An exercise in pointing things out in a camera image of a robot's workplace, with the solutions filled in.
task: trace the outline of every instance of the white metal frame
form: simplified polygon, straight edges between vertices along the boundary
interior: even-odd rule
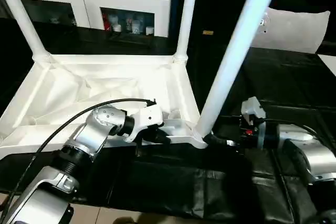
[[[50,53],[43,47],[21,1],[6,1],[33,51],[33,58],[40,62],[49,62]],[[246,0],[196,127],[192,129],[190,136],[177,138],[173,142],[189,142],[197,148],[207,146],[203,137],[212,130],[270,1]],[[185,64],[188,59],[186,52],[194,4],[195,0],[184,1],[178,46],[174,55],[174,62],[181,64]]]

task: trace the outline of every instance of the glass cabinet door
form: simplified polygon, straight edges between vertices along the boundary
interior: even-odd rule
[[[21,0],[34,22],[77,25],[71,4],[44,0]]]
[[[154,14],[100,8],[104,29],[130,34],[154,35]]]
[[[91,28],[168,37],[170,0],[84,0]]]

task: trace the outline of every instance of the black table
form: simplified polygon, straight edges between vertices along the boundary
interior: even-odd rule
[[[4,110],[33,62],[16,24],[1,19],[0,24],[17,30],[2,47],[15,47],[17,58],[12,61],[20,62],[12,76],[2,76],[2,85],[8,90],[1,96]],[[132,46],[126,47],[127,42],[116,42],[118,38],[103,31],[45,24],[36,24],[36,28],[54,54],[164,55],[175,50],[174,43],[163,38],[141,43],[134,39]],[[193,45],[202,45],[189,49],[187,64],[201,109],[225,47],[206,40]],[[310,126],[324,136],[325,144],[336,147],[333,81],[335,76],[316,55],[252,48],[221,114],[239,114],[241,102],[255,95],[270,118]],[[215,133],[226,135],[228,130],[217,124]],[[0,161],[1,192],[13,189],[30,158],[31,154],[16,154]],[[41,154],[20,191],[50,159],[50,153]],[[197,150],[187,144],[147,146],[140,157],[132,147],[104,149],[74,202],[230,223],[304,223],[317,212],[290,159],[281,151]]]

